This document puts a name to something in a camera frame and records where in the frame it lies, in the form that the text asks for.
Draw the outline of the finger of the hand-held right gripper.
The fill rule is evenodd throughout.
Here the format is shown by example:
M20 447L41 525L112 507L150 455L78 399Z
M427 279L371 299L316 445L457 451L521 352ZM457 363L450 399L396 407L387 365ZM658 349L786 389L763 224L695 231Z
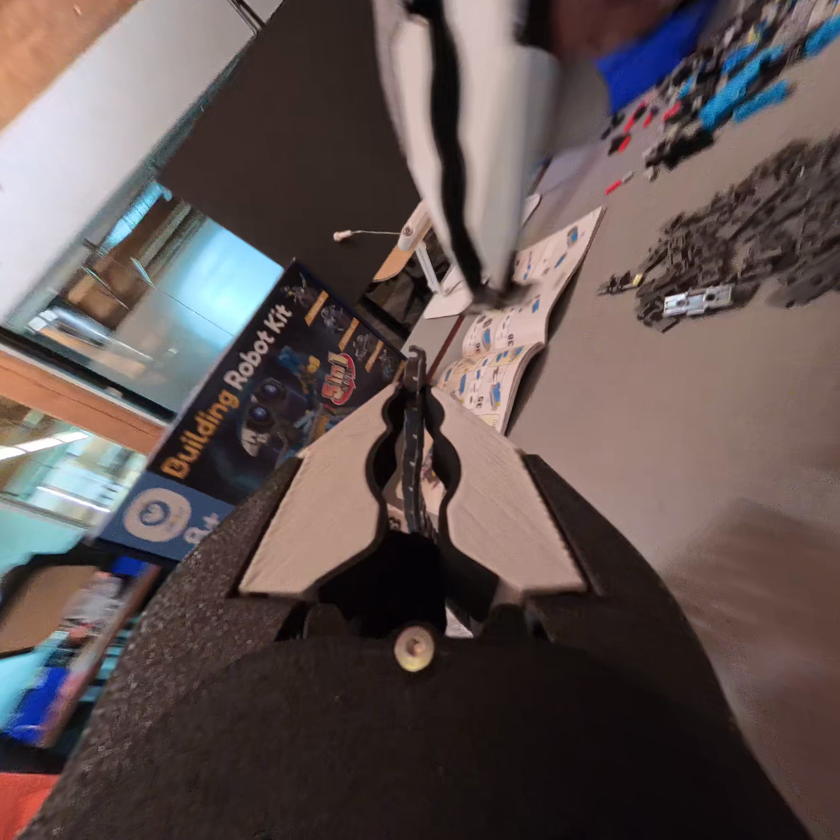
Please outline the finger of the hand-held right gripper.
M461 137L469 50L456 2L373 2L374 47L385 104L409 171L470 293L484 266L468 216L469 165Z
M455 102L446 222L473 296L507 296L529 179L543 155L560 62L552 2L447 2Z

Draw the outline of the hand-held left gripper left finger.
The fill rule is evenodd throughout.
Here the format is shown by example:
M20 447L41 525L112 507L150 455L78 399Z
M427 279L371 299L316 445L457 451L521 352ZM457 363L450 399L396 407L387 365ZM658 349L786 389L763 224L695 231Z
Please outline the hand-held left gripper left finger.
M399 391L388 385L299 454L239 594L301 599L383 538L383 490L397 471Z

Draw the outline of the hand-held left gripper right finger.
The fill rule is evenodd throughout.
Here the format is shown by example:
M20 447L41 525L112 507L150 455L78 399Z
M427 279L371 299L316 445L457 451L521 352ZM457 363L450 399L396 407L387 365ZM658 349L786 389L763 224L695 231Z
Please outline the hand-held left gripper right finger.
M498 605L580 594L586 579L525 455L435 386L425 390L447 598L473 621Z

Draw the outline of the pile of grey track links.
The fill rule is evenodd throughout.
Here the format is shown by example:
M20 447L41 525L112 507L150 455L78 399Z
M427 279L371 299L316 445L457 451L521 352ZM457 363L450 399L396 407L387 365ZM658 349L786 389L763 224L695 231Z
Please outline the pile of grey track links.
M661 228L635 270L636 319L668 331L746 306L802 308L839 288L839 137L789 143L708 204Z

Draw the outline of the grey desk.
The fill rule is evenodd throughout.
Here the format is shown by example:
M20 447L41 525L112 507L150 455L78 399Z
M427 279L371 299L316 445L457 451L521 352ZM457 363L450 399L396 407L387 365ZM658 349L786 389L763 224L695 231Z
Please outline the grey desk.
M838 295L641 325L602 297L672 216L794 140L838 131L838 42L791 70L791 98L649 182L650 132L557 163L524 240L598 205L601 225L528 368L510 439L540 455L679 599L742 729L814 837L838 838Z

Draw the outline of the white book stand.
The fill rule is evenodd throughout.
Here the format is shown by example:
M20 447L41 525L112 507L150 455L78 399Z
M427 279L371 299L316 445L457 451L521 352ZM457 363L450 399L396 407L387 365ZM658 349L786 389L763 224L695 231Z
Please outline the white book stand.
M426 238L432 229L431 215L425 202L420 202L408 222L398 233L381 230L344 229L334 232L332 239L335 243L340 244L362 235L396 237L395 247L375 273L372 282L380 284L394 279L404 271L410 258L416 257L421 268L420 290L429 291L432 296L446 297L454 293L455 287L444 287L434 270L426 245Z

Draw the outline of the black partition panel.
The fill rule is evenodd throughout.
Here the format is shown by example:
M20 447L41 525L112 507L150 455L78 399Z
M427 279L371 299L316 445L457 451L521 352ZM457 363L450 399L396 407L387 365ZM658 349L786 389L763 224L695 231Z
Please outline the black partition panel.
M276 263L354 304L419 202L385 104L372 2L289 1L161 172L161 183Z

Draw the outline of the robot kit box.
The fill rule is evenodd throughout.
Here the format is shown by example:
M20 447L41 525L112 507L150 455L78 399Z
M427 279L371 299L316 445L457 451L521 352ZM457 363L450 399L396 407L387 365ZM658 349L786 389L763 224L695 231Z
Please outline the robot kit box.
M97 541L179 562L289 457L398 379L399 345L293 261Z

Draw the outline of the blue storage bin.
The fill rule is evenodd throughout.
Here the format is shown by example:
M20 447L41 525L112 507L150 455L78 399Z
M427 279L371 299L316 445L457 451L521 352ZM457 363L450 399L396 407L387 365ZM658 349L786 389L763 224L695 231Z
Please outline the blue storage bin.
M718 1L683 2L651 32L598 58L609 113L623 110L673 71L697 46Z

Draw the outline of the instruction booklet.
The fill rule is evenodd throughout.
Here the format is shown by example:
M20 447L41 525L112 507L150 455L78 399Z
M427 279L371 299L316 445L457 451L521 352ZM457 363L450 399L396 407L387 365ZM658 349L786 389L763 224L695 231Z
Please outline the instruction booklet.
M605 212L589 213L537 243L513 261L518 302L468 318L459 354L432 383L499 434L507 432L521 379L549 340L552 311L579 269Z

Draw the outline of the pile of small coloured bricks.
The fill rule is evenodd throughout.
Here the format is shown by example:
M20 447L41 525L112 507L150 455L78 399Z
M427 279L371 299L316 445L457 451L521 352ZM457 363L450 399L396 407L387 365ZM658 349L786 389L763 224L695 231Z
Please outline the pile of small coloured bricks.
M610 113L601 133L608 156L643 131L657 130L642 155L649 180L714 144L728 123L742 123L787 99L789 68L838 40L839 2L735 2L728 17L700 33L696 47L667 76Z

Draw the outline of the red storage bin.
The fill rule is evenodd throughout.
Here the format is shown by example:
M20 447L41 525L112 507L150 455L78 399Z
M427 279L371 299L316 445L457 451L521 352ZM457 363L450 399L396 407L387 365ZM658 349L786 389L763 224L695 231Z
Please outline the red storage bin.
M39 812L59 776L1 773L1 839L16 839Z

